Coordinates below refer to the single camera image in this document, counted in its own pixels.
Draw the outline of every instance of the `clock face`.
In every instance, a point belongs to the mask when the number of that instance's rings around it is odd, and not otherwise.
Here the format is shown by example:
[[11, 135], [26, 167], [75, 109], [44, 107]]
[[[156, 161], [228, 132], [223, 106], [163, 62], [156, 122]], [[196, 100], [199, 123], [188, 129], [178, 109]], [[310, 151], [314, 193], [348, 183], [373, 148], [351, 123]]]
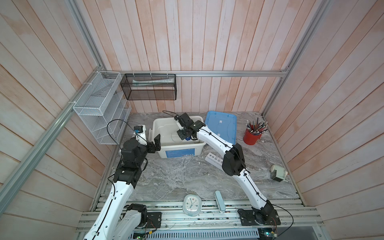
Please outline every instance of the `clock face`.
[[201, 211], [201, 198], [194, 194], [188, 194], [184, 198], [183, 211], [188, 216], [197, 216]]

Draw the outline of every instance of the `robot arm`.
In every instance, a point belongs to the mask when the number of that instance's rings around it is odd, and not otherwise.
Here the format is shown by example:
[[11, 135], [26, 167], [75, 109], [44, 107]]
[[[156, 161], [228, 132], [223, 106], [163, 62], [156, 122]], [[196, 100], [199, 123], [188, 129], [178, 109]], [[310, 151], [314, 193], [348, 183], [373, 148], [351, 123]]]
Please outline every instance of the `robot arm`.
[[253, 182], [249, 172], [246, 169], [243, 150], [241, 145], [233, 145], [230, 142], [217, 136], [201, 121], [192, 121], [189, 116], [184, 113], [174, 117], [180, 130], [178, 135], [181, 139], [187, 137], [198, 138], [206, 142], [215, 149], [223, 158], [222, 170], [232, 176], [244, 190], [251, 202], [255, 220], [264, 225], [270, 222], [270, 216], [275, 212], [271, 202], [260, 192], [256, 184]]
[[136, 227], [145, 227], [147, 224], [146, 206], [131, 204], [117, 225], [124, 205], [136, 187], [142, 171], [147, 167], [148, 161], [144, 169], [141, 169], [147, 153], [161, 149], [160, 135], [155, 137], [155, 143], [152, 143], [146, 140], [145, 126], [135, 126], [134, 130], [136, 138], [133, 137], [124, 143], [121, 149], [122, 158], [114, 173], [113, 186], [107, 201], [84, 240], [125, 240]]

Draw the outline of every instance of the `black mounting plate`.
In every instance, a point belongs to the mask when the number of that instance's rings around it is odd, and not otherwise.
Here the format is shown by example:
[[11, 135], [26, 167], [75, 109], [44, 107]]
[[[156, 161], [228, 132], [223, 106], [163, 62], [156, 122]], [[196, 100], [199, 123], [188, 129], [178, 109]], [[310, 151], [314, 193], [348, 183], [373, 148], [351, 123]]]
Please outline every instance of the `black mounting plate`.
[[148, 228], [152, 228], [152, 224], [155, 228], [161, 227], [161, 212], [147, 212]]
[[[240, 222], [241, 222], [242, 226], [258, 226], [258, 225], [260, 225], [256, 221], [255, 216], [253, 215], [253, 210], [239, 209], [239, 210], [237, 210], [237, 212], [240, 215]], [[268, 218], [266, 225], [269, 225], [269, 223], [270, 223], [270, 225], [274, 226], [275, 222], [276, 222], [276, 225], [281, 225], [280, 218], [276, 217], [276, 216], [278, 216], [277, 211], [274, 209], [272, 211], [271, 216]]]

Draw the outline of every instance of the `wall shelf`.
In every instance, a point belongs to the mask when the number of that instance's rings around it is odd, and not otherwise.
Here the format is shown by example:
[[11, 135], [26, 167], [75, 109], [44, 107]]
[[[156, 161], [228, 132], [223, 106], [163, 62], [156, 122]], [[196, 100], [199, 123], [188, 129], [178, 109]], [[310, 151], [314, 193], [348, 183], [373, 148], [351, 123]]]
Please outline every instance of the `wall shelf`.
[[120, 82], [120, 73], [99, 72], [73, 107], [100, 144], [120, 142], [124, 122], [108, 123], [114, 119], [126, 121], [132, 109], [131, 105], [124, 108], [127, 100], [122, 97], [123, 91], [114, 94]]

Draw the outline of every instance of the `blue label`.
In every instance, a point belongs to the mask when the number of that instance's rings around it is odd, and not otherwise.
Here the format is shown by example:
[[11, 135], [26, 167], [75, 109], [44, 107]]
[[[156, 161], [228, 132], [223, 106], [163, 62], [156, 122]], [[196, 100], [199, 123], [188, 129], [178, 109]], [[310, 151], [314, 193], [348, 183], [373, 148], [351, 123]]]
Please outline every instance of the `blue label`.
[[195, 149], [194, 148], [189, 148], [189, 149], [166, 151], [166, 154], [167, 154], [167, 157], [194, 156], [195, 155]]

